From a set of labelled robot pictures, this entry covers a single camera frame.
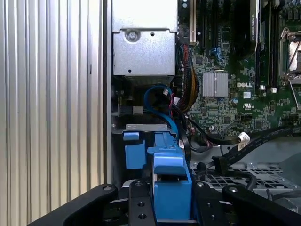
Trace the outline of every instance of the pcie slot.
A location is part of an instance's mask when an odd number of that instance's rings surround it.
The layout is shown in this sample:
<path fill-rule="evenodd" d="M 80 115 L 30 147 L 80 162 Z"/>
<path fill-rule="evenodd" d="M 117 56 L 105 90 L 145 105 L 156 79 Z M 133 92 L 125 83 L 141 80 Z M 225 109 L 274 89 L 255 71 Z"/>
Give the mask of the pcie slot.
<path fill-rule="evenodd" d="M 269 61 L 269 86 L 278 86 L 278 60 L 279 60 L 279 10 L 271 11 L 270 26 L 270 61 Z"/>
<path fill-rule="evenodd" d="M 255 88 L 258 89 L 260 86 L 260 48 L 256 49 L 255 52 Z"/>
<path fill-rule="evenodd" d="M 207 0 L 199 1 L 198 41 L 200 49 L 206 49 Z"/>
<path fill-rule="evenodd" d="M 211 7 L 211 48 L 218 47 L 218 9 L 218 0 L 213 0 Z"/>
<path fill-rule="evenodd" d="M 224 21 L 229 21 L 230 18 L 230 11 L 231 11 L 231 0 L 224 0 L 224 7 L 223 7 L 223 15 L 222 19 Z"/>
<path fill-rule="evenodd" d="M 197 0 L 190 1 L 190 42 L 197 42 Z"/>

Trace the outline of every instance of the sata cable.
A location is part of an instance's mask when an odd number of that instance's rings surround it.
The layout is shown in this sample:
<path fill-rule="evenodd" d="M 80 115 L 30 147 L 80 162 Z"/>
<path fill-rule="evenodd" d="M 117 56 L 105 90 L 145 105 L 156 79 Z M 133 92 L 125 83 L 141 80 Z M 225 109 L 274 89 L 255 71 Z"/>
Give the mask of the sata cable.
<path fill-rule="evenodd" d="M 201 132 L 201 134 L 204 136 L 204 138 L 206 138 L 211 143 L 214 143 L 216 145 L 236 145 L 241 142 L 241 140 L 238 137 L 233 138 L 231 140 L 220 140 L 220 139 L 213 138 L 213 137 L 209 136 L 195 121 L 193 121 L 192 119 L 190 119 L 188 117 L 186 117 L 186 118 Z M 261 131 L 257 131 L 254 133 L 250 133 L 250 134 L 248 134 L 248 136 L 250 137 L 250 139 L 254 139 L 259 136 L 263 136 L 263 135 L 269 134 L 274 131 L 278 131 L 283 128 L 285 128 L 285 127 L 277 127 L 277 128 L 272 128 L 272 129 L 261 130 Z"/>

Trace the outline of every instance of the dell logo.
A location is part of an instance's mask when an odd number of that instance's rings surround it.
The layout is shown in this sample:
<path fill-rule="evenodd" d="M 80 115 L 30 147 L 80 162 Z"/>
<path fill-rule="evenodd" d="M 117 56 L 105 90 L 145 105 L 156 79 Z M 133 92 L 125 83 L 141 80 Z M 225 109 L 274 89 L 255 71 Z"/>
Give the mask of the dell logo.
<path fill-rule="evenodd" d="M 245 87 L 245 88 L 252 88 L 252 85 L 250 82 L 246 83 L 246 82 L 238 82 L 237 83 L 237 87 Z"/>

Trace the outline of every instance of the red wire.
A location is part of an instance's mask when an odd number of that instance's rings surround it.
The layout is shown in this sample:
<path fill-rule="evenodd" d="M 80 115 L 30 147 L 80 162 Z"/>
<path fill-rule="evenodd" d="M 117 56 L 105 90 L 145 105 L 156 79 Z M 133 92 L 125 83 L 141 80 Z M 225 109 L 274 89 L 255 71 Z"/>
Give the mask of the red wire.
<path fill-rule="evenodd" d="M 169 104 L 169 110 L 170 110 L 170 115 L 171 118 L 173 118 L 173 111 L 171 110 L 173 102 L 174 102 L 174 93 L 170 96 L 171 100 L 170 100 L 170 104 Z"/>

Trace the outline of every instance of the metal grille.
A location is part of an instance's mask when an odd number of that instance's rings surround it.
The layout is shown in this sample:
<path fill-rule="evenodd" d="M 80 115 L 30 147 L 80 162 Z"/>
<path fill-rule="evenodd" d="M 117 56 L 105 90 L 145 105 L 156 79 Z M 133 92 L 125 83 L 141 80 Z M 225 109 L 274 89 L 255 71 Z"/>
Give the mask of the metal grille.
<path fill-rule="evenodd" d="M 287 181 L 281 177 L 283 172 L 278 167 L 270 167 L 263 169 L 233 169 L 234 171 L 249 172 L 257 177 L 256 189 L 296 189 L 297 185 Z M 246 186 L 248 179 L 245 178 L 230 178 L 206 175 L 205 178 L 215 189 L 222 189 L 227 185 Z"/>
<path fill-rule="evenodd" d="M 0 0 L 0 225 L 104 181 L 103 1 Z"/>

